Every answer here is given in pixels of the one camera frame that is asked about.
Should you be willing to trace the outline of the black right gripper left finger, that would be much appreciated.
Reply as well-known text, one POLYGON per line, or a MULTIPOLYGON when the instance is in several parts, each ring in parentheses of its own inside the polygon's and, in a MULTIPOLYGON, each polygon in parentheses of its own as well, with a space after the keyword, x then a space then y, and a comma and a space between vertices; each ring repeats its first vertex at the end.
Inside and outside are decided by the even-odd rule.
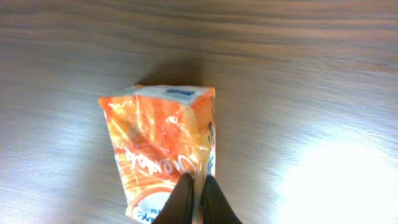
POLYGON ((194 181, 184 173, 152 224, 192 224, 194 181))

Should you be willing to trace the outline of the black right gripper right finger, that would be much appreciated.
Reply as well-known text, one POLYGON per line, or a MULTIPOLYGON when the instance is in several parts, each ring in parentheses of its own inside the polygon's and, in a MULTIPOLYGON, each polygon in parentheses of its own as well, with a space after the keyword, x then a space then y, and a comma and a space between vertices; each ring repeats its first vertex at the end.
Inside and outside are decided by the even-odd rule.
POLYGON ((205 180, 202 213, 203 224, 242 224, 212 175, 205 180))

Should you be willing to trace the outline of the orange tissue pack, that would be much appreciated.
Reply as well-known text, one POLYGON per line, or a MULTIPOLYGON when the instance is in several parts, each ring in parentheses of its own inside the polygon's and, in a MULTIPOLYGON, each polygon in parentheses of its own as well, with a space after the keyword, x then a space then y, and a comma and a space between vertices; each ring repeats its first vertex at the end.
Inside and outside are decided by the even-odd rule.
POLYGON ((215 88, 136 85, 98 103, 127 198, 126 216, 152 223, 179 178, 194 181, 193 223, 207 175, 215 175, 215 88))

